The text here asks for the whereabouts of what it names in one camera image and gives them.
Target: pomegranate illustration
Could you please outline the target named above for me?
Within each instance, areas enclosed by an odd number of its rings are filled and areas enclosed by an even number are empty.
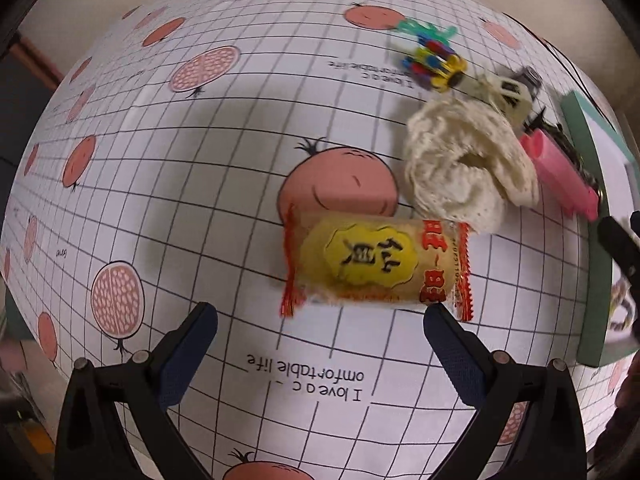
[[[520,429],[520,423],[522,422],[522,416],[527,409],[526,402],[516,402],[511,409],[511,415],[507,424],[502,431],[498,444],[510,444],[516,438],[518,430]]]
[[[38,316],[38,339],[47,359],[51,362],[55,361],[58,355],[58,338],[51,316],[47,312]]]
[[[4,253],[4,280],[6,282],[9,281],[9,271],[11,270],[11,250],[9,247],[6,248],[6,252]]]
[[[304,471],[290,465],[249,460],[249,455],[253,454],[253,451],[245,454],[237,449],[234,451],[229,453],[229,456],[237,458],[241,463],[228,469],[222,480],[314,480]]]
[[[290,205],[305,211],[393,216],[398,208],[398,186],[387,165],[357,148],[318,151],[318,142],[299,149],[310,157],[298,164],[282,183],[278,212],[282,222]]]
[[[31,149],[31,153],[29,154],[29,158],[27,158],[27,163],[24,165],[24,176],[27,176],[27,173],[29,173],[29,170],[33,166],[33,163],[36,161],[36,155],[38,154],[39,147],[40,147],[39,144],[33,145],[33,148]]]
[[[616,365],[613,367],[613,372],[611,373],[611,377],[609,378],[609,383],[607,384],[607,393],[610,395],[613,393],[618,387],[618,383],[622,378],[622,371],[625,368],[625,360],[618,361]]]
[[[228,72],[239,57],[240,51],[234,46],[219,46],[203,52],[175,71],[169,88],[174,92],[194,90],[194,94],[199,94],[204,85]]]
[[[148,13],[148,15],[146,15],[144,18],[142,18],[136,24],[135,27],[133,27],[133,30],[139,30],[142,27],[146,27],[149,23],[151,23],[158,16],[161,16],[168,8],[169,8],[169,6],[165,5],[164,7],[160,7],[159,9],[152,10],[150,13]]]
[[[500,41],[500,43],[514,50],[518,50],[521,47],[520,41],[502,25],[482,20],[482,26],[484,30],[491,34],[496,40]]]
[[[95,91],[95,85],[91,85],[88,88],[85,88],[84,90],[82,90],[80,97],[78,97],[78,100],[76,101],[76,103],[71,107],[71,110],[69,110],[69,115],[66,117],[67,123],[70,123],[76,117],[78,117],[78,115],[84,108],[84,105],[87,104],[87,102],[89,101],[89,97],[91,97],[91,94],[93,94],[94,91]]]
[[[134,12],[136,12],[139,8],[140,8],[140,6],[133,7],[133,9],[128,10],[127,12],[125,12],[125,13],[122,15],[121,20],[126,20],[130,15],[132,15]]]
[[[75,189],[78,185],[78,179],[89,165],[95,150],[95,135],[90,135],[82,139],[74,148],[66,160],[65,170],[62,173],[62,185],[64,187],[73,186]]]
[[[85,59],[82,62],[82,65],[80,65],[78,67],[78,70],[76,70],[73,75],[71,76],[71,79],[69,80],[70,83],[72,83],[73,81],[75,81],[75,79],[84,71],[85,68],[87,68],[89,66],[89,63],[91,63],[91,60],[93,59],[93,57],[89,56],[87,59]]]
[[[38,219],[31,215],[29,217],[29,223],[27,224],[27,230],[24,232],[24,245],[22,246],[22,252],[24,253],[24,262],[29,263],[33,256],[33,248],[36,245],[36,236],[38,235]]]
[[[351,25],[369,30],[391,30],[404,20],[404,16],[387,7],[356,4],[344,13],[344,19]]]
[[[118,341],[116,350],[123,354],[123,341],[138,331],[145,313],[142,282],[131,264],[111,262],[98,271],[91,286],[91,310],[98,327]]]
[[[166,22],[164,25],[161,25],[149,34],[145,38],[145,41],[142,42],[142,46],[151,46],[158,41],[164,40],[164,38],[179,28],[186,20],[186,18],[175,18],[170,22]]]

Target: pink cartoon character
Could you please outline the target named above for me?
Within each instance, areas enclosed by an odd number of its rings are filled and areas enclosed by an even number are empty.
[[[358,148],[318,151],[318,142],[305,139],[298,149],[310,158],[298,164],[282,183],[278,213],[285,222],[291,205],[304,211],[393,216],[398,208],[398,186],[388,166]]]

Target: screw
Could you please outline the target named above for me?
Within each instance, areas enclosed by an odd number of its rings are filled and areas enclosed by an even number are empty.
[[[501,365],[505,365],[509,361],[511,361],[511,356],[504,350],[496,350],[494,352],[494,361],[500,363]]]
[[[562,361],[562,359],[552,359],[551,364],[559,372],[564,372],[566,370],[566,363]]]
[[[76,370],[82,370],[83,368],[85,368],[87,365],[89,364],[89,359],[85,358],[85,357],[79,357],[78,359],[76,359],[74,361],[74,368]]]
[[[135,354],[131,356],[131,360],[136,364],[142,364],[147,359],[149,359],[149,352],[146,350],[138,350]]]

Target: green plastic piece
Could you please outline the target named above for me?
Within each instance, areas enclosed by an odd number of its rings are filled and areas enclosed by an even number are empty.
[[[453,25],[451,27],[440,29],[433,23],[421,24],[417,20],[411,18],[405,18],[396,27],[396,30],[405,32],[407,34],[413,34],[414,36],[427,36],[432,40],[439,41],[442,44],[449,46],[449,40],[458,33],[458,29]]]

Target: blue gripper pad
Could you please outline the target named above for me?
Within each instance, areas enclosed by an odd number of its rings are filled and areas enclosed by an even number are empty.
[[[158,404],[163,411],[180,403],[217,331],[218,313],[206,303],[160,372]]]
[[[480,408],[486,397],[486,378],[461,338],[472,336],[477,339],[476,335],[462,330],[441,303],[427,307],[423,325],[424,335],[436,352],[460,400],[467,406]]]

